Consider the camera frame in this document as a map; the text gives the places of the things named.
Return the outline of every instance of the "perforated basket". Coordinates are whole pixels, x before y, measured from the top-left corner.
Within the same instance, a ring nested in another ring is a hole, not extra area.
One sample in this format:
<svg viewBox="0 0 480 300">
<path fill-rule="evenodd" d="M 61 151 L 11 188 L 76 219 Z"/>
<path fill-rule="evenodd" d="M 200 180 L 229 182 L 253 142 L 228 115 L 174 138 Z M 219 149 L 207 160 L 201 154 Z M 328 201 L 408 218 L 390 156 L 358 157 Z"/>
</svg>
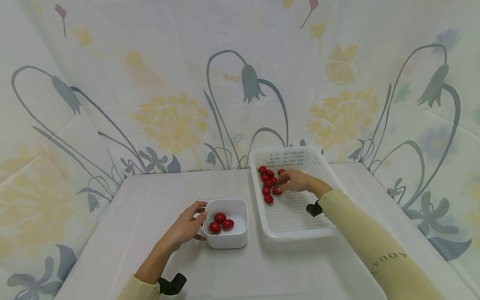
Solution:
<svg viewBox="0 0 480 300">
<path fill-rule="evenodd" d="M 307 212 L 307 205 L 318 200 L 312 193 L 285 191 L 279 196 L 274 196 L 272 205 L 267 205 L 262 194 L 263 183 L 257 172 L 260 166 L 266 166 L 275 173 L 279 169 L 297 169 L 322 179 L 334 189 L 341 188 L 346 192 L 324 156 L 316 148 L 311 146 L 261 148 L 252 151 L 249 160 L 260 221 L 267 236 L 283 241 L 335 235 L 335 226 L 324 214 L 313 217 Z"/>
</svg>

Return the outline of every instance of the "table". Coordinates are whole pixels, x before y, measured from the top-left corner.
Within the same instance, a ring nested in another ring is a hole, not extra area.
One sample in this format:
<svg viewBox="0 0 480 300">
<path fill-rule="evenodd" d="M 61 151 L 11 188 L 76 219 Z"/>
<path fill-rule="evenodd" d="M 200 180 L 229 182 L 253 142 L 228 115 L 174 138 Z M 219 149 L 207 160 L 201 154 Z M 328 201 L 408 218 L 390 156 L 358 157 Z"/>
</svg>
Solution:
<svg viewBox="0 0 480 300">
<path fill-rule="evenodd" d="M 332 167 L 354 195 L 352 200 L 391 230 L 417 262 L 421 260 L 420 266 L 447 299 L 476 299 L 362 164 Z M 247 202 L 249 242 L 234 250 L 214 250 L 198 241 L 183 245 L 171 257 L 163 277 L 171 280 L 180 272 L 188 281 L 179 295 L 168 299 L 385 299 L 343 237 L 286 243 L 268 240 L 260 227 L 250 170 L 242 169 L 128 178 L 56 300 L 116 299 L 158 239 L 197 200 L 199 185 L 219 174 L 228 186 L 227 198 Z M 366 186 L 373 195 L 366 194 Z M 379 199 L 394 206 L 377 205 Z M 382 209 L 396 212 L 386 216 Z M 413 233 L 407 235 L 405 228 Z"/>
</svg>

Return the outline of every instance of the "person's left hand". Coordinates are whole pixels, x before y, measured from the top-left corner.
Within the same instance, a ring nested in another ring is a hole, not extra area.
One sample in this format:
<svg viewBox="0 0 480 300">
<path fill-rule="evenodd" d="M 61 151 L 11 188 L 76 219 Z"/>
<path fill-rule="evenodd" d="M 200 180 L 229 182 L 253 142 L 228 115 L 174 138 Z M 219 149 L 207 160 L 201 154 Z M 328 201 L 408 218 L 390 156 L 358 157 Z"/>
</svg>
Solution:
<svg viewBox="0 0 480 300">
<path fill-rule="evenodd" d="M 160 240 L 160 243 L 165 243 L 171 247 L 172 251 L 176 251 L 180 246 L 191 239 L 206 240 L 205 237 L 197 234 L 198 229 L 207 218 L 205 206 L 207 202 L 197 201 L 190 207 L 187 207 L 183 213 L 165 235 Z"/>
</svg>

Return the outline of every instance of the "sleeve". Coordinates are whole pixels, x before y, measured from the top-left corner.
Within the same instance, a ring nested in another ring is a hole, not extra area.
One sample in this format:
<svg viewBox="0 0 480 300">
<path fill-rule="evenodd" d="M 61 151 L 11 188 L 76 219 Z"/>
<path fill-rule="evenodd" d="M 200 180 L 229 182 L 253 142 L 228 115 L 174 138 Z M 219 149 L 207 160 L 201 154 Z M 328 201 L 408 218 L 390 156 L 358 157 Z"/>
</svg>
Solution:
<svg viewBox="0 0 480 300">
<path fill-rule="evenodd" d="M 324 194 L 319 205 L 389 300 L 445 299 L 396 239 L 341 190 Z"/>
<path fill-rule="evenodd" d="M 117 300 L 157 300 L 160 296 L 160 285 L 148 284 L 132 276 Z"/>
</svg>

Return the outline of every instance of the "floral backdrop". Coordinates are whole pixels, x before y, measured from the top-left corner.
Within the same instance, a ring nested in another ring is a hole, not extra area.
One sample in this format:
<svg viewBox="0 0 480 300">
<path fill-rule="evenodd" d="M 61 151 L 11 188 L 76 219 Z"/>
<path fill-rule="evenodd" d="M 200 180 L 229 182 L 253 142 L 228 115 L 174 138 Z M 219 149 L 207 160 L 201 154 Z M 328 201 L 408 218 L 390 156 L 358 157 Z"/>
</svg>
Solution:
<svg viewBox="0 0 480 300">
<path fill-rule="evenodd" d="M 306 144 L 363 163 L 480 295 L 477 4 L 2 6 L 7 299 L 54 297 L 127 176 L 248 168 L 252 149 Z"/>
</svg>

